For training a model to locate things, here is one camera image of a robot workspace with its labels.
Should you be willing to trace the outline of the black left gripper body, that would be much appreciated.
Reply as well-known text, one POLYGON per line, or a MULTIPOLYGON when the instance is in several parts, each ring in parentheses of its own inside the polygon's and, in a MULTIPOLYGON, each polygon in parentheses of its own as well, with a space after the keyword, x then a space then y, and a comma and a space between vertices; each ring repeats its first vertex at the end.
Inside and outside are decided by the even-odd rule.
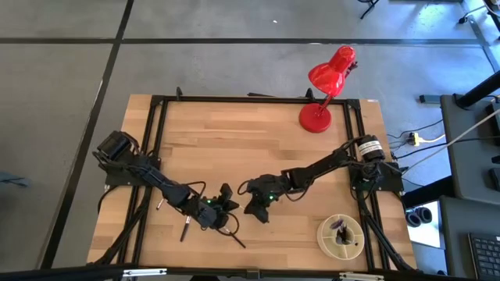
POLYGON ((213 198, 192 196, 190 217, 202 228, 221 229, 229 220, 229 201, 226 195, 213 198))

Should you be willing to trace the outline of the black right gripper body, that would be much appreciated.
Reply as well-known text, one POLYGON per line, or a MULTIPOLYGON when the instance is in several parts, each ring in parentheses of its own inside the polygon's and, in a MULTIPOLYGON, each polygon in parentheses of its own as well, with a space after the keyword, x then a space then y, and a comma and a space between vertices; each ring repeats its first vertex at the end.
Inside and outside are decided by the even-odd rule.
POLYGON ((252 196, 252 204, 270 204, 291 189, 291 181, 286 176, 271 174, 249 180, 246 187, 246 191, 252 196))

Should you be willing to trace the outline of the black silver-ferrule makeup brush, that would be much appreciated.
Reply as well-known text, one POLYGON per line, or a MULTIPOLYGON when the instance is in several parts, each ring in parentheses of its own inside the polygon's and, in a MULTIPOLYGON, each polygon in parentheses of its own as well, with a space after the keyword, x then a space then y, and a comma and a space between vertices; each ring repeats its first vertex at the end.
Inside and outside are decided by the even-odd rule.
POLYGON ((191 223, 191 216, 188 216, 185 220, 184 227, 183 227, 182 233, 180 235, 180 242, 184 242, 185 237, 186 237, 187 232, 188 232, 188 229, 189 229, 189 226, 190 226, 190 223, 191 223))

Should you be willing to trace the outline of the cream round divided container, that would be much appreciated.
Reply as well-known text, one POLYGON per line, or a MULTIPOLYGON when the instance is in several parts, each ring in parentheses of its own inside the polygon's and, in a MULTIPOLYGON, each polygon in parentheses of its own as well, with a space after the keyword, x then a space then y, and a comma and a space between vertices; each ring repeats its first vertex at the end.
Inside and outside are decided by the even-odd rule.
POLYGON ((317 243, 322 252, 342 261, 357 258, 365 245, 364 232, 360 224, 351 216, 336 214, 320 223, 316 232, 317 243), (343 219, 341 228, 332 230, 330 224, 343 219))

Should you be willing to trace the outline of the red desk lamp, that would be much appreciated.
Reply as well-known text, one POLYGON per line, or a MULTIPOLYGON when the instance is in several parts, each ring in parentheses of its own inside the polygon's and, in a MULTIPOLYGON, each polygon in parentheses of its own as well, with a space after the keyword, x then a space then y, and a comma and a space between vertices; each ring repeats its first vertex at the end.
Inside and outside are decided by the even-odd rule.
POLYGON ((305 105, 298 116, 303 129, 322 133, 329 128, 332 117, 327 106, 344 90, 347 76, 356 66, 356 52, 351 46, 341 46, 328 62, 321 63, 308 73, 311 84, 326 95, 322 103, 305 105))

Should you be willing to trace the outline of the black headphones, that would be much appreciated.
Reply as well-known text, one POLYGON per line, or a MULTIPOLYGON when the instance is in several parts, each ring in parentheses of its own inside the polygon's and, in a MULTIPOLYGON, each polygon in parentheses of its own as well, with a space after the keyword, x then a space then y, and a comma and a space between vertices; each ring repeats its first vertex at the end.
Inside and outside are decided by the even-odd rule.
POLYGON ((432 222, 433 215, 429 208, 418 207, 405 213, 405 220, 408 226, 416 228, 422 224, 428 224, 432 222))

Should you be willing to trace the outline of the grey desk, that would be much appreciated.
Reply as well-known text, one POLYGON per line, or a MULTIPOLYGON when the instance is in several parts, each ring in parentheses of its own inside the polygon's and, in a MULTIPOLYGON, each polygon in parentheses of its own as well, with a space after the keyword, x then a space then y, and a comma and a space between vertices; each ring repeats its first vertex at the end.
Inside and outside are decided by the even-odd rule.
POLYGON ((500 191, 489 175, 500 164, 492 159, 500 156, 500 146, 492 137, 493 117, 487 107, 491 101, 479 101, 468 109, 460 108, 451 95, 441 97, 446 141, 462 138, 448 147, 451 177, 456 197, 500 205, 500 191))
POLYGON ((439 205, 448 274, 478 280, 468 234, 500 235, 500 206, 451 197, 441 197, 439 205))

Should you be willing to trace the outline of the black keyboard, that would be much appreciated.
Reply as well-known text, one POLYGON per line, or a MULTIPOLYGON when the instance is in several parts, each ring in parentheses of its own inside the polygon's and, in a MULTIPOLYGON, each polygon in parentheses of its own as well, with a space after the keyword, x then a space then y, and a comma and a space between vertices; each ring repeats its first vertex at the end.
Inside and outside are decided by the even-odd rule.
POLYGON ((500 281, 500 235, 469 233, 475 275, 480 281, 500 281))

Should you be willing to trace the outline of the black aluminium table frame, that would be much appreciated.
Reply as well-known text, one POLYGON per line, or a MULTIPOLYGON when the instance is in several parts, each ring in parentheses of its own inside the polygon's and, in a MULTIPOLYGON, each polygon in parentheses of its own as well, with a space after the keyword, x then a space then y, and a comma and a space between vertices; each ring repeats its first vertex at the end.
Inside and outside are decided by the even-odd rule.
MULTIPOLYGON (((192 182, 208 196, 224 183, 233 189, 249 178, 309 165, 340 146, 350 136, 369 133, 382 144, 388 137, 380 104, 375 100, 335 101, 333 122, 320 134, 303 130, 298 113, 303 98, 196 97, 164 98, 134 94, 123 119, 123 130, 142 138, 145 125, 163 127, 159 156, 162 171, 179 182, 192 182)), ((340 272, 366 272, 364 254, 349 261, 326 256, 316 241, 320 223, 336 214, 357 217, 359 209, 349 192, 348 171, 339 169, 319 178, 304 197, 281 198, 270 206, 263 224, 242 210, 230 227, 237 238, 202 230, 192 223, 184 242, 184 217, 152 193, 145 223, 142 267, 164 268, 170 275, 334 278, 340 272)))

